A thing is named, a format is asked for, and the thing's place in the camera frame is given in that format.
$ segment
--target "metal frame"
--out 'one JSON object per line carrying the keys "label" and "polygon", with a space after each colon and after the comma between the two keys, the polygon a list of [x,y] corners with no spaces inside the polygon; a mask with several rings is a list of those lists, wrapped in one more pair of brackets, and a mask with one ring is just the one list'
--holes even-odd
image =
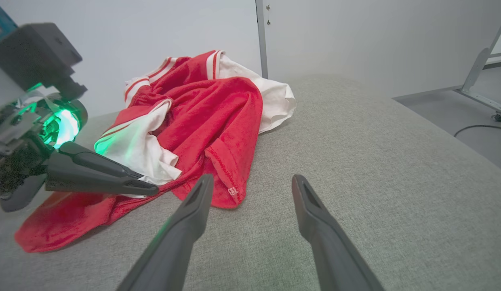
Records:
{"label": "metal frame", "polygon": [[475,60],[474,66],[472,67],[470,74],[468,74],[468,77],[466,78],[466,81],[464,82],[464,85],[462,86],[462,88],[454,90],[455,92],[457,92],[463,96],[466,96],[474,101],[477,101],[478,103],[480,103],[482,105],[485,105],[487,107],[490,107],[491,109],[494,109],[496,111],[496,114],[494,115],[494,118],[496,121],[501,121],[501,104],[498,102],[495,102],[489,98],[486,98],[486,97],[484,97],[476,92],[470,91],[470,88],[472,88],[472,86],[477,81],[478,76],[482,72],[482,69],[484,68],[484,65],[486,64],[487,59],[489,59],[490,57],[501,57],[501,53],[491,54],[500,35],[501,35],[501,26],[497,32],[495,39],[493,40],[493,43],[491,44],[491,47],[483,49],[478,54],[478,57]]}
{"label": "metal frame", "polygon": [[258,19],[259,54],[261,57],[261,76],[269,78],[267,65],[267,45],[265,43],[265,17],[263,16],[263,0],[256,0],[256,18]]}
{"label": "metal frame", "polygon": [[484,66],[484,68],[482,70],[488,70],[488,69],[498,68],[498,67],[501,67],[501,61],[498,61],[496,63],[487,64]]}

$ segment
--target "white fabric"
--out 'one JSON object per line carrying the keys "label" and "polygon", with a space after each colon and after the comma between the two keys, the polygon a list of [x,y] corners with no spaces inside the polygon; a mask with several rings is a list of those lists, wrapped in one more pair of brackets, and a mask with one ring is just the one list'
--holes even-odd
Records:
{"label": "white fabric", "polygon": [[143,175],[139,180],[164,185],[177,179],[182,173],[174,167],[179,158],[162,148],[157,137],[149,134],[162,124],[170,106],[170,99],[163,100],[149,114],[113,127],[94,144],[94,150]]}
{"label": "white fabric", "polygon": [[264,79],[235,61],[231,61],[223,52],[219,53],[219,57],[219,75],[217,79],[246,77],[249,78],[261,92],[263,98],[263,114],[261,115],[259,133],[278,127],[283,121],[293,115],[293,111],[297,105],[288,84]]}

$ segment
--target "red and white clothing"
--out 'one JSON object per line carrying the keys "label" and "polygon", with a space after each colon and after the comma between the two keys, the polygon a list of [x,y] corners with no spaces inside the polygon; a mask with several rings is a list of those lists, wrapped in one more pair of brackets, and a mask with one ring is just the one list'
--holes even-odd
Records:
{"label": "red and white clothing", "polygon": [[212,205],[237,207],[258,132],[277,127],[295,108],[288,85],[260,78],[221,51],[166,59],[127,84],[125,104],[95,150],[145,175],[160,193],[54,193],[16,232],[26,252],[63,247],[168,190],[184,200],[204,173],[214,176]]}

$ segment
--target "sofa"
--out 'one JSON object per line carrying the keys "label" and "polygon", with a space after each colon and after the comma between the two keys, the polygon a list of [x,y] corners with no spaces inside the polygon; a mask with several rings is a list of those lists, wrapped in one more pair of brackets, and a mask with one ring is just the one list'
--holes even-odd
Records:
{"label": "sofa", "polygon": [[[258,137],[243,203],[211,208],[184,290],[319,290],[294,211],[296,173],[385,290],[501,290],[498,167],[354,81],[319,75],[289,84],[293,117]],[[92,148],[115,117],[90,118],[77,143]],[[63,249],[25,253],[14,232],[48,195],[0,210],[0,291],[114,290],[181,203],[165,193]]]}

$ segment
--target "gray floor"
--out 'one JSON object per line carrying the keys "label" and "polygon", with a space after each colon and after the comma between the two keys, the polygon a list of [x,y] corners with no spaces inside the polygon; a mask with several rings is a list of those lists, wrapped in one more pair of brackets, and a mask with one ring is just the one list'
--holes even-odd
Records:
{"label": "gray floor", "polygon": [[[501,103],[501,67],[482,71],[472,91]],[[395,99],[452,135],[474,124],[501,127],[491,119],[494,110],[453,91]],[[501,168],[501,129],[476,127],[457,138]]]}

